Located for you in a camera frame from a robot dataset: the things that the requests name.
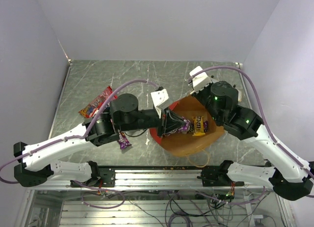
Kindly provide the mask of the red brown paper bag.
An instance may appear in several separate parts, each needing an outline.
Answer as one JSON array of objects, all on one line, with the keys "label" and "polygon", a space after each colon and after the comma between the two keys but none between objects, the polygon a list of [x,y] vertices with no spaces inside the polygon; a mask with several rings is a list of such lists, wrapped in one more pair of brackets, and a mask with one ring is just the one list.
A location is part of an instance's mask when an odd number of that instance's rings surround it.
[{"label": "red brown paper bag", "polygon": [[[203,168],[209,164],[207,148],[224,134],[224,128],[217,126],[205,107],[192,96],[174,102],[170,109],[186,121],[186,125],[162,137],[157,130],[149,130],[152,138],[167,152],[176,157],[185,157],[191,165]],[[190,156],[201,153],[207,158],[204,165],[194,162]]]}]

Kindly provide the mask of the yellow m&m's packet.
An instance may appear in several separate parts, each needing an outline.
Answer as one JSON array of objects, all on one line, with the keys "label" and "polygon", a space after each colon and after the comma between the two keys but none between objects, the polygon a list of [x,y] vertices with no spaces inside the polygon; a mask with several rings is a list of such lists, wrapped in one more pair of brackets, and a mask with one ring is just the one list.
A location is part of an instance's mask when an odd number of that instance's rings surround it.
[{"label": "yellow m&m's packet", "polygon": [[202,116],[193,117],[193,125],[194,125],[193,136],[205,135]]}]

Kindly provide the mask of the purple candy packet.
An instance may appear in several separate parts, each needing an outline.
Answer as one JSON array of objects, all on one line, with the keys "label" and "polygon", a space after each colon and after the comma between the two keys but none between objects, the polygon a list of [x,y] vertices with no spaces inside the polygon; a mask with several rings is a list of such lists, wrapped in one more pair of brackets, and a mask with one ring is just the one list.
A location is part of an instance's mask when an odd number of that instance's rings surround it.
[{"label": "purple candy packet", "polygon": [[204,127],[204,133],[208,132],[208,129],[209,129],[209,122],[208,122],[208,121],[204,121],[204,122],[203,122],[203,127]]},{"label": "purple candy packet", "polygon": [[125,150],[125,149],[131,147],[131,143],[129,142],[125,133],[122,131],[119,131],[119,139],[117,142],[118,142],[121,150]]}]

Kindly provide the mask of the large red snack bag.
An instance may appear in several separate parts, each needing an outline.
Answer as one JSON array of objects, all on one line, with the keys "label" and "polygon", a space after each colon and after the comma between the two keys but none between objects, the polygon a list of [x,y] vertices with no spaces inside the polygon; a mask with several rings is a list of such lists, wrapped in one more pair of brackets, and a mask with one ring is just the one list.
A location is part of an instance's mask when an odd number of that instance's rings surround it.
[{"label": "large red snack bag", "polygon": [[113,93],[110,86],[107,86],[96,98],[94,98],[86,107],[81,109],[78,114],[88,119],[94,116],[101,108],[105,100]]}]

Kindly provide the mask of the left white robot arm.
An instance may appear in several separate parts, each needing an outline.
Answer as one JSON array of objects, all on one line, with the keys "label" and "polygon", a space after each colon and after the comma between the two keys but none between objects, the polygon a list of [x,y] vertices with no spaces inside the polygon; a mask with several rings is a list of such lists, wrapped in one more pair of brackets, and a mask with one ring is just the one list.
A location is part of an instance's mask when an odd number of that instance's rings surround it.
[{"label": "left white robot arm", "polygon": [[170,109],[169,98],[161,92],[156,95],[157,102],[152,109],[139,110],[136,96],[122,94],[100,110],[99,115],[57,137],[33,145],[16,143],[14,155],[19,163],[14,167],[15,179],[23,187],[34,187],[48,180],[97,185],[101,178],[97,163],[63,162],[61,158],[118,141],[121,132],[154,128],[157,136],[162,137],[184,127],[183,117]]}]

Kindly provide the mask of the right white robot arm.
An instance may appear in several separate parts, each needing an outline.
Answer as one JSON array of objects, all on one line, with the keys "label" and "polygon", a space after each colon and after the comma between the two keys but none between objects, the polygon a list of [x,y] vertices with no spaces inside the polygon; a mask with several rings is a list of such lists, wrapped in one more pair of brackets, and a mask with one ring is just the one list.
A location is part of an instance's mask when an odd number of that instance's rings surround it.
[{"label": "right white robot arm", "polygon": [[252,109],[238,104],[238,90],[226,81],[192,85],[191,95],[205,107],[217,126],[257,149],[270,167],[248,166],[225,160],[216,174],[219,184],[245,182],[272,189],[280,197],[295,201],[308,196],[313,187],[312,163],[272,139],[263,119]]}]

